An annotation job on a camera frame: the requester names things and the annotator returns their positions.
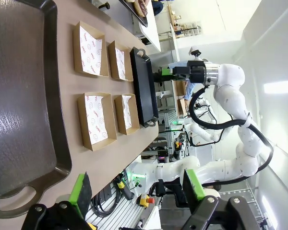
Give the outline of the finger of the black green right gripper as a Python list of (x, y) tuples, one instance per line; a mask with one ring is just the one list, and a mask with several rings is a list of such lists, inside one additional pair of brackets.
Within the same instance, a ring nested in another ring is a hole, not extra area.
[(186, 80), (186, 76), (184, 75), (162, 75), (161, 73), (154, 73), (153, 74), (154, 82), (160, 83), (165, 81), (184, 81)]
[(162, 75), (187, 75), (188, 67), (174, 67), (172, 69), (161, 70)]

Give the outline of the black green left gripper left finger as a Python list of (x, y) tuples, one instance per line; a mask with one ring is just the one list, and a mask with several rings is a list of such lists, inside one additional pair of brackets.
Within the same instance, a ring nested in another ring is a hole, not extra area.
[(32, 205), (22, 225), (23, 230), (92, 230), (85, 221), (92, 198), (88, 174), (78, 175), (69, 199), (55, 203), (52, 207)]

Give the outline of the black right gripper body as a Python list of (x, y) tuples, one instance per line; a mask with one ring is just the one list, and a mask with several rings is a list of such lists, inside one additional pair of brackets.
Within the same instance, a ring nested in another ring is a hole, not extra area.
[(204, 84), (204, 79), (206, 77), (206, 66), (204, 61), (190, 60), (187, 62), (187, 66), (190, 68), (190, 82)]

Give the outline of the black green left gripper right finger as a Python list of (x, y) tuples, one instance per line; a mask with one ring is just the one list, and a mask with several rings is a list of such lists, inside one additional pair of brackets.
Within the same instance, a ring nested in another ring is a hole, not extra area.
[(182, 189), (191, 212), (183, 230), (206, 230), (210, 225), (220, 225), (224, 230), (259, 229), (244, 197), (232, 196), (225, 201), (206, 195), (194, 170), (184, 171)]

